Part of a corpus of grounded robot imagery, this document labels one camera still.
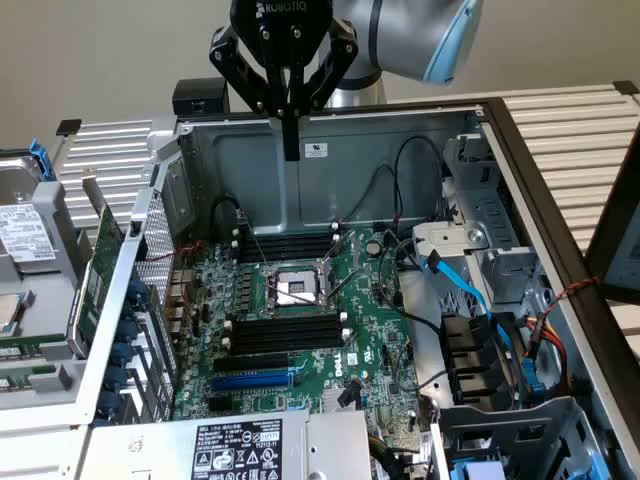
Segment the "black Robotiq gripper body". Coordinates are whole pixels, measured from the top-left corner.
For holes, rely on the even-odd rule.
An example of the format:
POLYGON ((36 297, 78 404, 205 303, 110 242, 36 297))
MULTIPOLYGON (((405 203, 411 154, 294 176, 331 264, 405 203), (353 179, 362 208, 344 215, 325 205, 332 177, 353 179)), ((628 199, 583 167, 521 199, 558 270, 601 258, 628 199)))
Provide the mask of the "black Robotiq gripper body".
POLYGON ((233 1, 231 25, 263 67, 306 67, 333 18, 331 1, 233 1))

